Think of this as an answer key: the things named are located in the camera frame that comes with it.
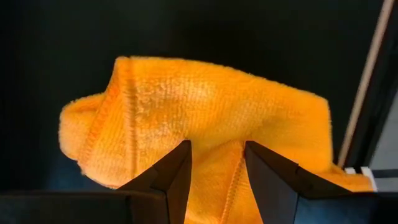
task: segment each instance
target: towel fold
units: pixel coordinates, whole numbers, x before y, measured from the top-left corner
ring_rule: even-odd
[[[104,93],[64,107],[59,139],[82,173],[110,188],[191,140],[185,223],[261,223],[243,157],[247,140],[348,190],[372,191],[367,177],[332,164],[325,99],[211,63],[120,57]]]

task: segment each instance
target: metal frame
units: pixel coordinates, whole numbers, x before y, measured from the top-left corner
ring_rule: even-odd
[[[398,3],[385,0],[359,84],[340,167],[368,166],[398,87]]]

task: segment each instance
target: towel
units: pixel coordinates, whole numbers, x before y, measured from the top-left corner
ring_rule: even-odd
[[[104,93],[60,115],[62,152],[113,189],[184,139],[193,154],[185,223],[261,223],[243,156],[248,140],[348,190],[372,191],[367,177],[332,164],[327,100],[229,67],[119,57]]]

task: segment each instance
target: white strip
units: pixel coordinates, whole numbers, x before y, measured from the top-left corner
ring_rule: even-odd
[[[369,177],[369,179],[371,180],[373,191],[377,192],[377,185],[376,181],[374,180],[372,171],[369,169],[369,167],[361,167],[361,170],[362,174],[366,177]]]
[[[344,169],[344,171],[346,172],[346,174],[356,174],[355,169],[352,167],[347,167]]]
[[[380,45],[386,31],[388,19],[391,14],[394,0],[384,0],[379,20],[377,21],[376,30],[373,34],[371,47],[369,49],[368,57],[366,59],[365,67],[362,72],[361,81],[356,92],[355,102],[349,123],[347,126],[346,134],[344,136],[343,145],[341,147],[340,155],[338,158],[338,166],[343,167],[348,154],[348,148],[351,145],[351,140],[355,131],[356,123],[358,121],[359,113],[361,112],[362,104],[365,98],[366,90],[368,89],[369,81],[372,76],[374,64],[376,63],[377,55],[379,54]]]

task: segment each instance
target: orange microfiber towel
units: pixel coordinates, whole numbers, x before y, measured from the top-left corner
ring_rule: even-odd
[[[110,188],[191,140],[185,223],[261,223],[243,157],[246,140],[346,189],[372,190],[366,177],[332,164],[325,99],[210,63],[120,57],[104,93],[63,109],[59,137],[63,153]]]

